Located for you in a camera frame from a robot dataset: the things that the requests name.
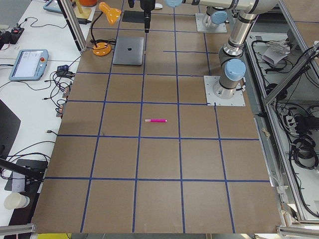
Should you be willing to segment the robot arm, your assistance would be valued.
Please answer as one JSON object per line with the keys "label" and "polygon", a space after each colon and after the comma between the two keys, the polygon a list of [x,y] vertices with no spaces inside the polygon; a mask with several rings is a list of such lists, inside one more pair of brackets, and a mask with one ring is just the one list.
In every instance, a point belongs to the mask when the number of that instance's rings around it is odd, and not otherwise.
{"label": "robot arm", "polygon": [[228,100],[236,92],[238,83],[243,79],[246,66],[241,61],[245,40],[255,23],[258,15],[266,13],[276,6],[277,0],[166,0],[169,7],[181,4],[205,5],[212,8],[238,9],[239,14],[235,25],[225,43],[219,51],[222,74],[213,86],[214,94]]}
{"label": "robot arm", "polygon": [[222,7],[206,7],[206,14],[202,23],[207,28],[218,27],[220,24],[227,20],[227,12],[225,8]]}

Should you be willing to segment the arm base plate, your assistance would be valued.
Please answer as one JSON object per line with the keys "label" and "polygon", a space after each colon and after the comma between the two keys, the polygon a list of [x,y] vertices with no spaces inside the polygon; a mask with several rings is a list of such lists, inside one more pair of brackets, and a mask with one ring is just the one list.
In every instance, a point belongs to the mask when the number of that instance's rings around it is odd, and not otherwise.
{"label": "arm base plate", "polygon": [[215,12],[212,14],[212,16],[209,16],[206,13],[196,13],[195,20],[197,32],[221,34],[227,33],[225,25],[227,13],[225,11]]}
{"label": "arm base plate", "polygon": [[206,102],[208,106],[246,106],[240,82],[234,89],[225,89],[219,83],[219,76],[204,76]]}

